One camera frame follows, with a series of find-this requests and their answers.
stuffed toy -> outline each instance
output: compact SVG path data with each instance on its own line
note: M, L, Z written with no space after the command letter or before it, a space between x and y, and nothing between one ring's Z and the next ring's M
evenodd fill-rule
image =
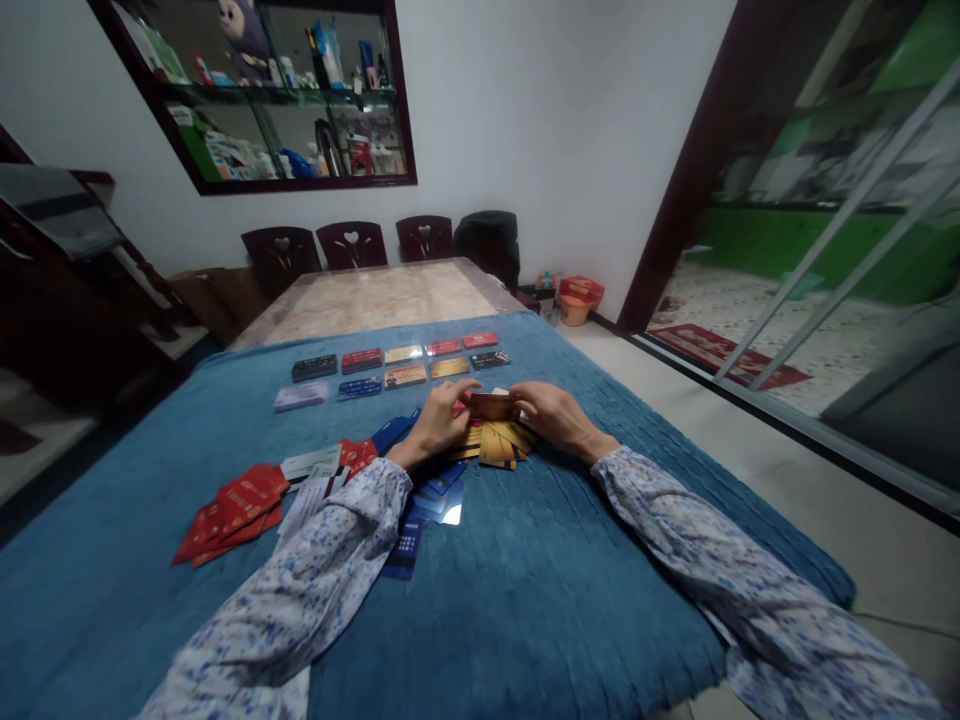
M233 62L241 85L270 85L270 43L253 0L220 0L220 27L234 49Z

hand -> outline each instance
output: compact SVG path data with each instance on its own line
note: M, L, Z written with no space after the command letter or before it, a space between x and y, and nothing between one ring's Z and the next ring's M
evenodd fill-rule
M570 393L556 385L520 383L510 388L510 396L539 435L590 465L620 447L613 435L600 432L590 422Z
M456 418L453 417L453 404L462 399L468 390L481 385L479 381L467 378L457 383L447 380L431 390L423 412L407 439L394 445L387 453L387 459L410 473L424 460L450 447L454 440L466 432L470 422L469 410L463 410Z

glass door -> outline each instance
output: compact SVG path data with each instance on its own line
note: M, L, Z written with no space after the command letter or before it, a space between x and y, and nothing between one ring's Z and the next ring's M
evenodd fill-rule
M957 5L851 2L779 124L761 86L640 337L960 518L958 57Z

glass cabinet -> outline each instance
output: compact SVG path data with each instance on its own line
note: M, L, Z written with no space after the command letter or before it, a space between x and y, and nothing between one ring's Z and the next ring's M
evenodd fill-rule
M89 0L201 195L415 185L394 0Z

doorway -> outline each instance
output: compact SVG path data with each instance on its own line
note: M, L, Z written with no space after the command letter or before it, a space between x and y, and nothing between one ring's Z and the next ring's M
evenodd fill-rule
M960 519L960 6L815 5L738 5L618 326Z

